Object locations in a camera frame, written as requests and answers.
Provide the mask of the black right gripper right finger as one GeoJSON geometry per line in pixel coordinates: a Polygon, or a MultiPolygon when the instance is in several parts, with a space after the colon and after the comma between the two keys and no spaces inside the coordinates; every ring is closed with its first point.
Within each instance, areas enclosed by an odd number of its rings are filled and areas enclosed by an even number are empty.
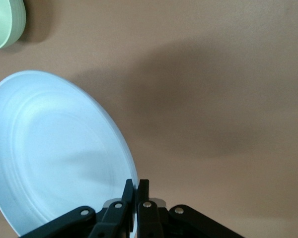
{"type": "Polygon", "coordinates": [[[136,192],[139,238],[242,238],[242,236],[187,205],[171,209],[149,198],[149,180],[136,192]]]}

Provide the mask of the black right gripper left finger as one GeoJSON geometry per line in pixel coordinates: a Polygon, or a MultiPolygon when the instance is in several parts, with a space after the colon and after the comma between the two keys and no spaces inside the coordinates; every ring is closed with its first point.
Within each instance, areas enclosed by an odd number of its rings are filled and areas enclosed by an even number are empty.
{"type": "Polygon", "coordinates": [[[134,224],[134,185],[126,180],[122,197],[99,212],[75,208],[22,235],[23,238],[128,238],[134,224]]]}

